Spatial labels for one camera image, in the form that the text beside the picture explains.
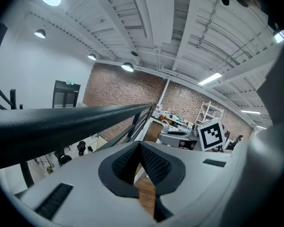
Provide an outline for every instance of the metal shelf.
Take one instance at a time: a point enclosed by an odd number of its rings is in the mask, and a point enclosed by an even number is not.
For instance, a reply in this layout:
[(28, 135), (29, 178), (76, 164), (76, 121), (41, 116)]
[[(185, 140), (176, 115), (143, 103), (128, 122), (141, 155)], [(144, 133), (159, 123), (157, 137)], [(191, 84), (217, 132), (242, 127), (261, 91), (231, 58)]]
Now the metal shelf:
[[(216, 115), (213, 116), (213, 115), (211, 115), (212, 113), (209, 114), (209, 111), (215, 111), (216, 113), (219, 113), (219, 116), (216, 116)], [(220, 119), (220, 118), (222, 118), (223, 113), (224, 113), (224, 109), (213, 106), (211, 101), (209, 103), (203, 102), (201, 109), (199, 111), (199, 114), (198, 114), (198, 116), (195, 120), (195, 124), (197, 124), (197, 125), (202, 124), (205, 121), (207, 121), (208, 118)]]

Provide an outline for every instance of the black mesh panel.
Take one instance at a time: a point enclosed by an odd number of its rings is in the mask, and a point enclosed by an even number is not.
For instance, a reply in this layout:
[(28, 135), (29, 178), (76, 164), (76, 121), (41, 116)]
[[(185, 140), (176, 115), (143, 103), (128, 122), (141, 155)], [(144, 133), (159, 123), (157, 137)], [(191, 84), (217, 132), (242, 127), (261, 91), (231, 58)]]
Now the black mesh panel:
[(144, 146), (141, 149), (141, 163), (154, 185), (160, 183), (170, 172), (171, 163)]
[(140, 150), (134, 147), (113, 162), (113, 172), (122, 181), (133, 184), (139, 162)]

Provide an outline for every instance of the black slot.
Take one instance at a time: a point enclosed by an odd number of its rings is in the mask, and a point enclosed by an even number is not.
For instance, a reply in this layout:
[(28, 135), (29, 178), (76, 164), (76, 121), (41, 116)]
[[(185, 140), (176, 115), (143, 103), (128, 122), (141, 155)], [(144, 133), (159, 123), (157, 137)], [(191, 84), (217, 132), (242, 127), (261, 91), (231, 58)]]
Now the black slot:
[(51, 220), (71, 192), (72, 188), (73, 186), (64, 183), (59, 184), (36, 209), (36, 213)]
[(203, 163), (213, 165), (213, 166), (219, 166), (219, 167), (224, 167), (226, 162), (223, 161), (215, 161), (215, 160), (210, 160), (206, 159)]
[(174, 135), (186, 135), (188, 134), (187, 132), (183, 131), (176, 131), (176, 132), (169, 132), (168, 134), (174, 134)]

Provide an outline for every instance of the staircase railing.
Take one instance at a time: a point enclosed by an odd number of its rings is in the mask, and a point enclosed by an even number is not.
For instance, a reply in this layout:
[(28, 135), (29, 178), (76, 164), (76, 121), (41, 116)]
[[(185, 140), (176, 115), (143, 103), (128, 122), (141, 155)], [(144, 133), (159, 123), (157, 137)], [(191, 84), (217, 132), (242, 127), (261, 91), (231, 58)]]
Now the staircase railing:
[[(2, 92), (0, 95), (11, 109), (16, 109), (14, 89), (10, 100), (4, 98)], [(99, 150), (114, 146), (125, 135), (123, 142), (133, 141), (149, 119), (154, 105), (0, 110), (0, 168), (67, 147), (132, 116), (132, 124)], [(148, 112), (140, 117), (144, 110)]]
[[(4, 93), (1, 90), (0, 90), (0, 97), (2, 97), (4, 99), (4, 101), (6, 101), (10, 105), (10, 109), (17, 109), (16, 90), (15, 89), (11, 89), (10, 92), (9, 92), (10, 100), (4, 95)], [(0, 109), (6, 110), (6, 108), (3, 107), (1, 104), (0, 104)], [(30, 186), (34, 185), (34, 180), (31, 176), (30, 171), (29, 171), (28, 163), (27, 163), (27, 161), (19, 162), (19, 163), (20, 163), (20, 167), (21, 167), (21, 171), (22, 171), (24, 181), (25, 181), (27, 187), (29, 188)]]

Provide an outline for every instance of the brick wall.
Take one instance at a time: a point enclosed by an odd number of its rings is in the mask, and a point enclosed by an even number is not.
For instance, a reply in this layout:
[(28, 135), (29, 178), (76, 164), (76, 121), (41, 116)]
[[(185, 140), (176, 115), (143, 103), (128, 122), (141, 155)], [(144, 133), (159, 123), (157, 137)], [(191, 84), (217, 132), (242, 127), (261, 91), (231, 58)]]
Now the brick wall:
[[(169, 83), (162, 105), (164, 109), (171, 108), (176, 115), (195, 122), (203, 101), (211, 101), (214, 106), (225, 109), (224, 106), (211, 98), (174, 82)], [(236, 138), (240, 134), (244, 135), (245, 139), (249, 139), (253, 130), (245, 121), (228, 109), (224, 111), (222, 123), (231, 132), (230, 139)]]
[[(165, 84), (164, 79), (148, 73), (130, 73), (118, 66), (96, 63), (89, 77), (83, 103), (90, 107), (157, 103)], [(127, 119), (100, 135), (111, 140), (132, 121), (133, 118)]]
[[(148, 73), (129, 73), (118, 66), (96, 63), (90, 74), (83, 102), (91, 107), (156, 103), (165, 83), (164, 79)], [(162, 104), (164, 109), (170, 107), (175, 114), (195, 122), (203, 101), (211, 101), (215, 106), (224, 108), (209, 97), (174, 82), (169, 83)], [(224, 115), (222, 123), (231, 132), (231, 139), (240, 134), (245, 139), (250, 137), (252, 128), (245, 121), (228, 109), (225, 109)], [(111, 140), (129, 126), (132, 120), (127, 119), (100, 135)]]

